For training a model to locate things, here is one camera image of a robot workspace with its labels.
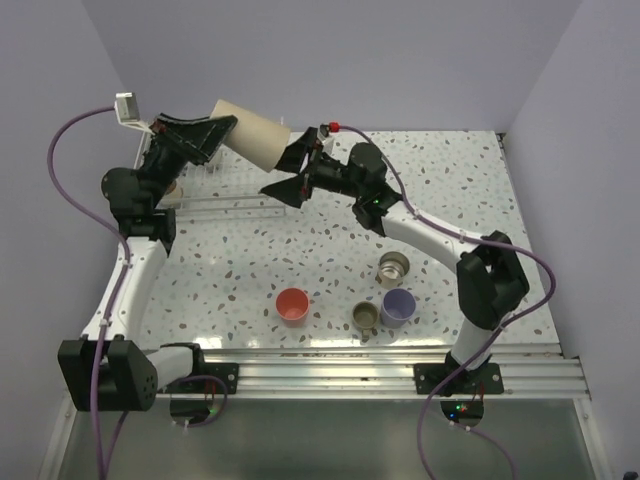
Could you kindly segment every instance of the speckled tabletop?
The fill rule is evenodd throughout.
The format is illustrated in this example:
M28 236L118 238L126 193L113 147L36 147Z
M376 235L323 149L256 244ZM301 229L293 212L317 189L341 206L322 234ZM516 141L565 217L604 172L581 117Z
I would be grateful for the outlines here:
M493 132L372 136L400 171L416 206L461 228L504 231L515 244L529 247ZM357 137L341 133L336 140L333 156L346 162ZM274 181L268 174L252 175L260 185ZM203 348L453 344L462 321L454 274L414 248L363 230L350 205L349 198L316 190L302 210L287 208L277 218L181 220L151 293L141 347L190 341ZM390 250L411 261L403 286L414 293L418 311L403 328L378 328L363 344L351 309L362 300L380 302L384 290L374 280L375 267ZM535 265L528 259L523 264L531 283L526 306L541 297L542 287ZM278 292L290 286L308 291L312 302L298 328L284 325L275 311ZM543 308L498 341L557 343L558 337Z

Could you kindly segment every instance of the floor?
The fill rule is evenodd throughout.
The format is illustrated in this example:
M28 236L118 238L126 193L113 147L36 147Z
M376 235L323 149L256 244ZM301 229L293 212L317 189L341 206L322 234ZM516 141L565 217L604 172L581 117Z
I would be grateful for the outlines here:
M372 136L400 171L415 205L464 229L501 230L529 248L493 132ZM333 156L346 162L356 141L353 134L338 134ZM229 154L223 159L223 165L241 168L254 193L281 178L246 163ZM237 186L238 171L225 183L230 171L222 168L208 185L212 198ZM453 344L461 324L455 275L418 250L363 230L350 205L346 197L316 190L302 210L277 209L280 213L269 218L257 218L260 211L252 208L239 218L225 216L227 211L215 220L179 217L178 236L151 293L138 343L147 349L191 341L203 348L365 345L351 323L352 307L362 300L380 302L384 290L374 280L376 265L383 253L397 250L411 261L403 286L415 295L418 311L400 329L377 329L366 346ZM542 296L542 287L535 265L523 264L531 283L525 307ZM275 311L278 292L289 286L305 289L311 298L302 327L285 326ZM558 337L545 307L509 327L498 342L557 343Z

